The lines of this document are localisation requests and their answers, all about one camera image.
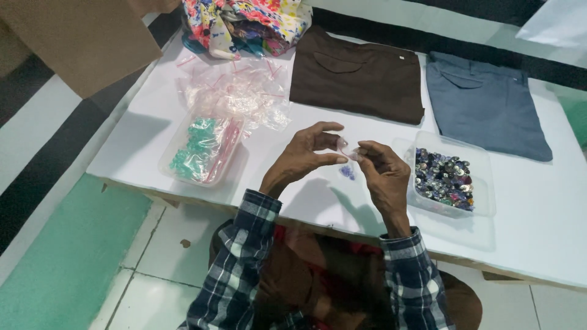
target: person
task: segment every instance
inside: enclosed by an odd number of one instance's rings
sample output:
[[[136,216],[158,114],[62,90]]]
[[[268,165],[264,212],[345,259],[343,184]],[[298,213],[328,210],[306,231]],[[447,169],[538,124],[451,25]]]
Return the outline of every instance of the person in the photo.
[[[265,174],[259,190],[245,192],[234,220],[221,226],[212,238],[212,245],[216,241],[217,246],[211,247],[208,275],[178,330],[311,329],[317,328],[314,321],[329,323],[332,329],[358,329],[366,323],[365,309],[334,311],[336,304],[324,295],[319,271],[305,263],[324,264],[324,259],[316,259],[336,249],[317,254],[312,248],[318,246],[314,236],[306,239],[307,235],[295,230],[284,240],[274,237],[274,220],[282,205],[278,199],[287,186],[318,167],[348,161],[337,153],[315,153],[336,151],[340,136],[328,132],[343,128],[338,123],[319,122],[298,131]],[[379,279],[370,281],[375,294],[359,299],[377,301],[375,297],[384,293],[387,309],[371,309],[374,318],[383,320],[374,328],[477,329],[481,321],[479,299],[456,278],[446,273],[441,276],[419,229],[409,224],[406,193],[410,167],[389,146],[374,141],[359,142],[357,151],[371,199],[387,230],[380,237],[382,256],[368,258],[374,262],[366,263],[366,268],[373,269],[380,264],[380,272],[366,272],[371,274],[367,277],[378,274],[375,277]],[[293,246],[292,241],[301,244]],[[450,283],[448,301],[443,278]],[[263,321],[263,315],[270,317]]]

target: white table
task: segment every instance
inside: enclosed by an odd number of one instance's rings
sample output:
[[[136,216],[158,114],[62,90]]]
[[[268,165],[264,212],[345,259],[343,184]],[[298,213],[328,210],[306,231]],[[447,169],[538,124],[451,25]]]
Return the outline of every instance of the white table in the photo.
[[[392,145],[395,138],[413,140],[416,132],[438,132],[428,97],[425,60],[422,102],[426,108],[419,126],[356,115],[341,110],[293,104],[287,129],[264,127],[237,148],[230,172],[214,188],[197,187],[166,177],[157,162],[182,121],[174,79],[185,74],[176,59],[185,57],[180,35],[131,102],[87,172],[109,183],[125,184],[177,201],[205,200],[238,206],[246,188],[258,188],[263,175],[294,132],[320,120],[346,126],[348,141],[377,140]],[[273,59],[288,65],[294,50]],[[587,163],[555,95],[545,83],[530,79],[530,90],[554,160],[530,161],[491,154],[497,214],[493,218],[453,220],[409,207],[410,221],[420,227],[434,258],[525,280],[574,289],[587,288]],[[332,233],[376,244],[384,232],[381,216],[370,201],[359,173],[356,181],[338,174],[337,167],[321,168],[291,184],[281,195],[282,216]]]

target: black stripe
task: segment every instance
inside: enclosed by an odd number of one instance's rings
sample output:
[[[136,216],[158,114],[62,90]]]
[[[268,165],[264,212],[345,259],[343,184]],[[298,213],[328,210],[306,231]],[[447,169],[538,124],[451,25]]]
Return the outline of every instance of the black stripe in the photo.
[[[181,7],[159,15],[149,25],[159,46],[181,24]],[[49,190],[133,86],[145,68],[83,100],[0,196],[0,254],[2,254]]]
[[[0,128],[53,76],[35,54],[0,79]]]
[[[587,69],[499,49],[479,43],[460,41],[403,26],[385,24],[314,8],[312,24],[337,35],[409,49],[415,52],[437,51],[470,60],[508,66],[528,72],[531,78],[587,90]]]
[[[406,0],[488,19],[523,26],[542,7],[543,0]]]

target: clear plastic container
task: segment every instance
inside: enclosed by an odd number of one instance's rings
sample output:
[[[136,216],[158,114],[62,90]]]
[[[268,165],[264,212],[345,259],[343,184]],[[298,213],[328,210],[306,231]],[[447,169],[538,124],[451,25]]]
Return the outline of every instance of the clear plastic container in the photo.
[[[189,112],[158,163],[161,173],[183,182],[210,187],[221,181],[241,139],[245,118],[214,109]]]
[[[460,208],[445,205],[421,196],[414,186],[416,177],[416,148],[425,148],[429,153],[440,153],[444,156],[458,156],[461,160],[469,161],[469,176],[473,180],[473,211],[461,210]],[[493,174],[491,172],[491,161],[485,149],[473,146],[448,137],[434,133],[419,131],[416,140],[408,148],[404,157],[410,165],[411,175],[408,184],[407,203],[411,206],[422,208],[427,211],[445,215],[451,218],[465,217],[492,217],[495,215],[495,192],[493,188]]]

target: teal painted wall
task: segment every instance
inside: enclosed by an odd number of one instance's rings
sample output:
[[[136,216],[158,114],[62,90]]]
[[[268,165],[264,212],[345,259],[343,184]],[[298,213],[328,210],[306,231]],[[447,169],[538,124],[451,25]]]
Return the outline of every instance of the teal painted wall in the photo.
[[[106,298],[151,201],[84,174],[0,287],[0,329],[82,330]]]

